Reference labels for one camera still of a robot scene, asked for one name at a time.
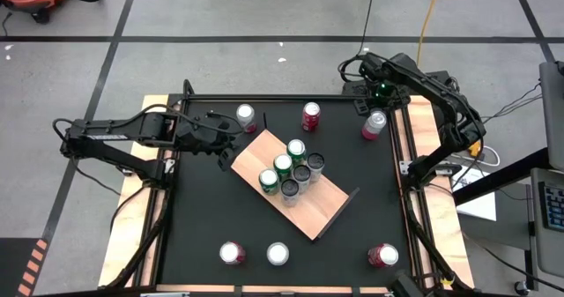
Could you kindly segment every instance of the green soda can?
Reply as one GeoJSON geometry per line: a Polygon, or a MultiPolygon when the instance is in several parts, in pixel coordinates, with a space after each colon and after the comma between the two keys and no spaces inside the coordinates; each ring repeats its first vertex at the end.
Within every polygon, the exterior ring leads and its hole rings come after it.
{"type": "Polygon", "coordinates": [[[292,159],[286,154],[276,156],[274,170],[278,173],[279,180],[283,181],[292,171],[292,159]]]}
{"type": "Polygon", "coordinates": [[[265,169],[258,175],[258,181],[265,194],[272,196],[278,193],[278,175],[272,169],[265,169]]]}
{"type": "Polygon", "coordinates": [[[294,166],[301,165],[306,159],[306,145],[299,139],[293,139],[288,143],[286,152],[292,158],[294,166]]]}

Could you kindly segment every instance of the black cable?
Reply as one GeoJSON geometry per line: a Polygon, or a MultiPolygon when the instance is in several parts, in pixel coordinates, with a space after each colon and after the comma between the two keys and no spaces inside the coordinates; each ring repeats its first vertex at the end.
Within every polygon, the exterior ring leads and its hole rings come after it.
{"type": "Polygon", "coordinates": [[[4,36],[8,37],[8,30],[6,29],[6,22],[11,17],[11,11],[6,14],[6,17],[2,21],[2,29],[4,30],[4,36]]]}
{"type": "Polygon", "coordinates": [[[102,188],[108,189],[108,190],[112,191],[112,192],[115,193],[117,196],[120,196],[120,195],[121,195],[119,192],[115,191],[115,189],[113,189],[113,188],[111,188],[111,187],[108,187],[107,185],[105,185],[105,184],[103,184],[101,181],[99,181],[98,179],[96,179],[96,178],[90,176],[89,174],[83,172],[80,168],[78,168],[78,164],[77,164],[76,161],[77,161],[77,160],[74,159],[74,158],[70,159],[70,163],[72,164],[72,166],[74,166],[74,168],[77,170],[77,172],[78,172],[79,174],[81,174],[81,175],[83,175],[84,177],[86,177],[86,178],[88,178],[88,179],[90,179],[90,180],[92,180],[92,181],[98,183],[102,188]]]}
{"type": "Polygon", "coordinates": [[[360,54],[360,52],[362,51],[362,47],[364,46],[364,40],[367,37],[368,20],[370,19],[370,11],[371,10],[372,10],[372,0],[370,0],[370,2],[368,2],[367,20],[364,23],[364,31],[362,32],[362,39],[360,40],[360,48],[359,48],[359,52],[356,53],[356,55],[360,54]]]}
{"type": "Polygon", "coordinates": [[[524,99],[528,94],[534,92],[535,90],[537,90],[537,88],[540,86],[540,83],[536,84],[532,89],[530,89],[529,91],[527,91],[525,94],[523,94],[519,99],[512,101],[511,103],[505,105],[503,108],[501,108],[501,110],[499,110],[497,113],[495,113],[493,116],[484,116],[483,118],[485,118],[485,120],[483,121],[483,124],[486,124],[487,122],[489,122],[491,119],[495,118],[495,117],[499,117],[500,114],[506,112],[506,108],[512,108],[512,106],[514,104],[516,104],[519,100],[524,99]]]}
{"type": "Polygon", "coordinates": [[[112,219],[109,223],[109,232],[112,232],[112,228],[114,228],[114,221],[115,218],[117,217],[117,214],[120,212],[120,210],[129,202],[131,201],[133,198],[137,197],[137,195],[139,195],[141,193],[141,191],[145,190],[145,188],[147,188],[147,186],[143,185],[141,186],[141,188],[139,188],[139,190],[135,191],[133,194],[131,194],[131,196],[127,197],[127,199],[123,200],[122,203],[120,203],[120,205],[117,206],[117,209],[115,209],[114,214],[112,215],[112,219]]]}
{"type": "MultiPolygon", "coordinates": [[[[208,112],[208,115],[218,115],[218,116],[222,116],[222,117],[226,117],[229,118],[231,120],[234,120],[235,123],[239,126],[239,129],[235,132],[230,132],[230,131],[226,131],[226,130],[222,130],[220,128],[214,127],[214,126],[210,126],[204,123],[201,123],[199,121],[193,120],[191,118],[189,118],[187,115],[180,113],[178,111],[176,111],[175,109],[169,107],[166,104],[152,104],[150,106],[148,106],[147,108],[142,109],[139,113],[137,113],[136,115],[133,115],[130,119],[123,121],[121,123],[117,123],[117,124],[112,124],[112,128],[119,128],[119,127],[123,127],[125,125],[128,125],[130,123],[135,122],[135,120],[137,120],[139,117],[143,116],[145,113],[147,113],[147,111],[149,111],[152,108],[164,108],[165,110],[167,110],[169,113],[179,116],[182,119],[184,119],[185,121],[195,124],[197,126],[206,128],[208,130],[215,130],[217,132],[220,133],[225,133],[225,134],[229,134],[229,135],[236,135],[236,134],[241,134],[243,132],[243,128],[241,127],[241,125],[239,124],[239,122],[232,116],[228,116],[228,115],[222,115],[219,113],[213,113],[213,112],[208,112]]],[[[87,129],[105,129],[107,126],[106,125],[101,125],[101,126],[88,126],[87,129]]]]}
{"type": "Polygon", "coordinates": [[[57,125],[59,122],[65,122],[65,123],[68,123],[68,124],[70,124],[70,125],[72,125],[73,123],[72,123],[71,120],[64,119],[64,118],[57,118],[57,119],[53,120],[53,122],[51,123],[51,126],[53,127],[53,130],[55,131],[56,135],[57,135],[59,138],[61,138],[62,141],[66,142],[67,140],[66,140],[66,138],[64,138],[63,133],[61,133],[61,131],[56,127],[56,125],[57,125]]]}
{"type": "MultiPolygon", "coordinates": [[[[484,174],[484,171],[482,170],[482,167],[480,167],[478,164],[476,164],[476,168],[479,170],[479,172],[482,174],[482,178],[486,177],[486,175],[484,174]]],[[[508,198],[511,198],[513,200],[517,200],[517,201],[522,201],[522,200],[529,200],[529,197],[526,198],[517,198],[517,197],[513,197],[511,196],[509,193],[505,192],[505,190],[502,189],[494,189],[495,191],[500,191],[502,194],[504,194],[505,196],[507,196],[508,198]]]]}
{"type": "Polygon", "coordinates": [[[514,265],[505,262],[504,260],[501,259],[501,257],[495,255],[495,253],[492,252],[490,249],[488,249],[488,248],[486,248],[486,247],[480,245],[480,244],[477,243],[476,241],[474,241],[470,236],[466,235],[466,233],[462,232],[462,235],[463,235],[463,237],[464,237],[465,239],[471,241],[471,242],[474,243],[476,246],[478,246],[479,248],[481,248],[481,249],[483,249],[484,251],[486,251],[486,252],[487,252],[489,255],[491,255],[493,258],[495,258],[496,260],[498,260],[500,263],[504,264],[505,266],[509,267],[509,268],[512,269],[513,271],[517,271],[517,272],[523,274],[524,276],[527,276],[527,277],[529,277],[529,278],[532,278],[532,279],[536,280],[536,281],[537,281],[538,283],[540,283],[540,284],[544,284],[544,285],[549,286],[549,287],[551,287],[551,288],[553,288],[553,289],[555,289],[555,290],[557,290],[557,291],[560,291],[560,292],[563,292],[563,293],[564,293],[564,288],[563,288],[563,287],[556,286],[555,284],[553,284],[553,283],[551,283],[551,282],[548,282],[548,281],[543,280],[543,279],[541,279],[541,278],[537,278],[537,277],[533,276],[532,274],[528,273],[527,271],[523,271],[523,270],[521,270],[521,269],[515,267],[514,265]]]}

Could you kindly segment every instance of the wooden edge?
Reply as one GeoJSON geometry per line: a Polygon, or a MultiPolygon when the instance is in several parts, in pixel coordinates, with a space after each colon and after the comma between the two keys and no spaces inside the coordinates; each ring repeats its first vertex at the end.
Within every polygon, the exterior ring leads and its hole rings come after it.
{"type": "MultiPolygon", "coordinates": [[[[230,285],[157,285],[157,292],[232,293],[230,285]]],[[[351,287],[339,286],[243,286],[243,293],[353,293],[351,287]]],[[[360,293],[388,293],[386,287],[361,287],[360,293]]]]}
{"type": "MultiPolygon", "coordinates": [[[[147,95],[143,100],[143,108],[156,103],[167,104],[167,100],[168,95],[147,95]]],[[[143,160],[156,159],[158,152],[157,148],[144,147],[137,143],[133,143],[131,147],[131,154],[143,160]]],[[[125,177],[119,203],[125,201],[141,186],[142,183],[136,175],[125,177]]],[[[149,194],[150,190],[145,188],[135,199],[125,205],[115,218],[100,273],[99,286],[107,285],[114,280],[137,250],[143,233],[149,194]]],[[[130,279],[127,286],[131,286],[131,281],[130,279]]]]}
{"type": "MultiPolygon", "coordinates": [[[[431,103],[422,96],[412,96],[412,103],[408,109],[417,154],[428,155],[441,144],[431,103]]],[[[447,177],[437,177],[433,180],[433,183],[450,189],[449,178],[447,177]]],[[[452,196],[432,187],[425,188],[425,193],[436,248],[458,277],[466,285],[474,286],[466,247],[464,246],[460,223],[458,222],[458,214],[452,196]]],[[[415,212],[419,219],[419,210],[415,212]]],[[[421,252],[427,255],[427,257],[423,257],[422,254],[421,260],[424,261],[426,259],[426,264],[429,265],[430,261],[427,251],[422,245],[419,245],[419,247],[421,252]]]]}

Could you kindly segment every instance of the plywood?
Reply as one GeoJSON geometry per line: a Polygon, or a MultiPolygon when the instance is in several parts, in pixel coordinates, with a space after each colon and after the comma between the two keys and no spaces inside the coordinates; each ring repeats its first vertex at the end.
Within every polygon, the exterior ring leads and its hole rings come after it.
{"type": "MultiPolygon", "coordinates": [[[[230,285],[157,285],[158,292],[231,293],[230,285]]],[[[243,286],[243,293],[353,293],[351,287],[339,286],[243,286]]],[[[360,293],[388,293],[386,287],[361,287],[360,293]]]]}
{"type": "MultiPolygon", "coordinates": [[[[441,144],[431,104],[424,97],[412,96],[408,108],[417,154],[428,155],[441,144]]],[[[450,190],[447,177],[437,177],[433,183],[450,190]]],[[[425,188],[425,193],[436,248],[458,277],[466,285],[474,287],[454,199],[433,186],[425,188]]]]}
{"type": "MultiPolygon", "coordinates": [[[[167,104],[167,100],[168,95],[148,95],[143,100],[143,108],[156,103],[167,104]]],[[[155,108],[152,111],[164,111],[164,108],[155,108]]],[[[157,148],[144,147],[137,143],[133,143],[131,147],[131,154],[143,160],[156,159],[158,152],[159,149],[157,148]]],[[[122,203],[131,194],[139,190],[141,185],[142,183],[136,175],[125,177],[119,203],[122,203]]],[[[117,217],[115,217],[112,234],[109,236],[108,250],[106,251],[100,274],[99,286],[107,285],[114,280],[139,247],[150,193],[150,189],[145,188],[144,191],[125,205],[117,217]]]]}
{"type": "Polygon", "coordinates": [[[264,130],[237,156],[231,168],[309,239],[314,240],[345,204],[348,195],[324,175],[318,182],[309,185],[308,191],[300,196],[300,201],[294,207],[282,204],[280,192],[274,196],[266,195],[261,189],[258,176],[266,168],[272,168],[274,158],[285,152],[286,145],[268,130],[264,130]]]}

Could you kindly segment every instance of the cable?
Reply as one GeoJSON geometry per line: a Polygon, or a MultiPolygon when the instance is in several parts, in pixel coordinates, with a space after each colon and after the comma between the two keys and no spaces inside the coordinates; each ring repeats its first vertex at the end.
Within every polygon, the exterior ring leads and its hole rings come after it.
{"type": "Polygon", "coordinates": [[[360,40],[360,48],[359,48],[359,52],[356,53],[356,55],[360,54],[360,52],[362,51],[362,47],[364,46],[364,40],[367,37],[368,20],[370,19],[370,11],[371,10],[372,10],[372,0],[370,0],[370,2],[368,2],[367,20],[364,23],[364,31],[362,32],[362,39],[360,40]]]}
{"type": "MultiPolygon", "coordinates": [[[[498,167],[498,166],[501,164],[500,154],[498,154],[498,153],[497,153],[492,147],[490,147],[490,146],[484,146],[484,149],[487,149],[488,151],[490,151],[490,152],[493,153],[493,155],[495,156],[495,159],[496,159],[495,164],[488,163],[488,162],[485,162],[485,161],[483,161],[483,160],[478,160],[478,163],[479,163],[479,164],[482,164],[482,165],[486,165],[486,166],[498,167]]],[[[453,153],[453,154],[451,154],[450,156],[456,157],[456,158],[459,158],[459,159],[463,159],[463,160],[474,160],[473,157],[466,157],[466,156],[458,155],[458,154],[456,154],[456,153],[453,153]]]]}
{"type": "MultiPolygon", "coordinates": [[[[141,117],[141,116],[143,116],[145,113],[147,113],[147,111],[149,111],[149,110],[152,109],[152,108],[164,108],[164,109],[165,109],[166,111],[168,111],[169,113],[171,113],[171,114],[173,114],[173,115],[176,115],[176,116],[179,116],[179,117],[181,117],[182,119],[186,120],[186,121],[189,122],[189,123],[192,123],[192,124],[195,124],[195,125],[197,125],[197,126],[206,128],[206,129],[208,129],[208,130],[215,130],[215,131],[217,131],[217,132],[225,133],[225,134],[228,134],[228,135],[236,135],[236,134],[241,134],[241,133],[243,132],[243,128],[241,127],[241,125],[239,124],[239,122],[237,121],[237,119],[235,119],[235,118],[232,117],[232,116],[229,116],[229,115],[222,115],[222,114],[220,114],[220,113],[213,113],[213,112],[208,112],[208,113],[207,113],[207,115],[217,115],[217,116],[225,117],[225,118],[228,118],[228,119],[231,119],[231,120],[235,121],[235,123],[239,126],[239,129],[238,129],[237,131],[235,131],[235,132],[230,132],[230,131],[222,130],[222,129],[220,129],[220,128],[213,127],[213,126],[210,126],[210,125],[201,123],[201,122],[199,122],[199,121],[193,120],[193,119],[189,118],[187,115],[176,111],[175,109],[169,107],[169,106],[166,105],[166,104],[152,104],[152,105],[148,106],[147,108],[142,109],[142,110],[141,110],[139,113],[137,113],[136,115],[133,115],[130,119],[128,119],[128,120],[126,120],[126,121],[123,121],[123,122],[121,122],[121,123],[112,124],[112,128],[119,128],[119,127],[123,127],[123,126],[128,125],[128,124],[131,124],[131,123],[135,122],[135,120],[137,120],[139,117],[141,117]]],[[[105,125],[101,125],[101,126],[89,126],[89,127],[87,127],[87,129],[105,129],[106,127],[107,127],[107,126],[105,126],[105,125]]]]}
{"type": "Polygon", "coordinates": [[[137,195],[139,195],[141,193],[141,191],[145,190],[145,188],[147,188],[148,186],[141,186],[141,188],[139,188],[139,190],[135,191],[133,194],[131,194],[131,196],[127,197],[127,199],[123,200],[122,203],[120,203],[120,205],[117,206],[117,209],[115,209],[114,214],[112,215],[112,219],[110,220],[109,223],[109,232],[112,232],[112,228],[114,228],[114,221],[115,218],[117,217],[117,214],[120,212],[120,210],[129,202],[131,201],[133,198],[137,197],[137,195]]]}
{"type": "Polygon", "coordinates": [[[500,114],[503,114],[504,112],[506,112],[506,108],[512,108],[512,106],[514,104],[516,104],[519,100],[524,99],[527,95],[529,95],[530,93],[534,92],[535,90],[537,90],[537,88],[540,86],[540,83],[536,84],[532,89],[530,89],[529,91],[527,91],[525,94],[523,94],[519,99],[512,101],[511,103],[505,105],[503,108],[501,108],[501,110],[499,110],[497,113],[495,113],[493,116],[483,116],[482,118],[485,118],[485,120],[483,121],[484,124],[486,124],[487,122],[489,122],[491,119],[495,118],[495,117],[499,117],[502,116],[500,114]]]}
{"type": "Polygon", "coordinates": [[[431,4],[429,5],[429,9],[427,10],[427,15],[425,16],[425,21],[423,22],[423,27],[421,28],[421,35],[419,36],[419,44],[417,46],[417,65],[419,66],[419,57],[421,55],[421,45],[423,44],[423,37],[425,36],[425,31],[427,30],[427,23],[431,18],[431,13],[433,12],[434,2],[436,0],[431,0],[431,4]]]}
{"type": "Polygon", "coordinates": [[[111,188],[111,187],[108,187],[107,185],[105,185],[105,184],[103,184],[101,181],[99,181],[98,179],[96,179],[96,178],[90,176],[89,174],[83,172],[80,168],[78,168],[77,160],[76,160],[75,158],[71,158],[71,159],[70,159],[70,163],[72,164],[72,166],[74,166],[74,168],[77,170],[77,172],[78,172],[79,174],[81,174],[81,175],[83,175],[84,177],[86,177],[86,178],[88,178],[88,179],[90,179],[90,180],[92,180],[92,181],[98,183],[102,188],[108,189],[108,190],[112,191],[112,192],[115,193],[117,196],[120,196],[120,195],[121,195],[121,193],[115,191],[115,189],[113,189],[113,188],[111,188]]]}
{"type": "Polygon", "coordinates": [[[532,274],[530,274],[530,273],[528,273],[528,272],[526,272],[526,271],[523,271],[523,270],[521,270],[521,269],[515,267],[515,266],[512,265],[512,264],[509,264],[509,263],[505,262],[504,260],[501,259],[501,257],[495,255],[494,252],[492,252],[490,249],[488,249],[488,248],[486,248],[486,247],[480,245],[480,244],[477,243],[476,241],[474,241],[474,240],[473,240],[470,236],[468,236],[464,231],[462,231],[462,235],[463,235],[463,237],[464,237],[466,240],[472,242],[474,245],[476,245],[476,246],[478,246],[479,248],[483,249],[483,250],[486,251],[489,255],[491,255],[493,258],[495,258],[496,260],[498,260],[500,263],[504,264],[505,266],[509,267],[509,268],[512,269],[513,271],[520,272],[520,273],[523,274],[524,276],[527,276],[527,277],[529,277],[529,278],[532,278],[532,279],[536,280],[536,281],[537,281],[538,283],[540,283],[540,284],[544,284],[544,285],[546,285],[546,286],[551,287],[552,289],[555,289],[555,290],[557,290],[557,291],[560,291],[560,292],[563,292],[563,293],[564,293],[564,288],[563,288],[563,287],[556,286],[555,284],[550,283],[550,282],[548,282],[548,281],[546,281],[546,280],[543,280],[543,279],[541,279],[541,278],[537,278],[537,277],[533,276],[532,274]]]}
{"type": "MultiPolygon", "coordinates": [[[[479,165],[476,165],[476,168],[479,170],[479,172],[482,174],[482,178],[486,177],[486,175],[484,174],[484,171],[482,170],[482,168],[479,165]]],[[[502,194],[504,194],[506,197],[511,198],[513,200],[517,200],[517,201],[523,201],[523,200],[529,200],[529,197],[525,197],[525,198],[517,198],[517,197],[513,197],[511,196],[509,193],[505,192],[505,190],[502,189],[494,189],[494,191],[500,191],[502,194]]]]}
{"type": "Polygon", "coordinates": [[[6,22],[8,21],[8,19],[10,19],[10,17],[11,17],[11,11],[6,14],[6,17],[2,21],[2,29],[4,30],[4,36],[5,37],[8,37],[8,30],[6,29],[6,22]]]}

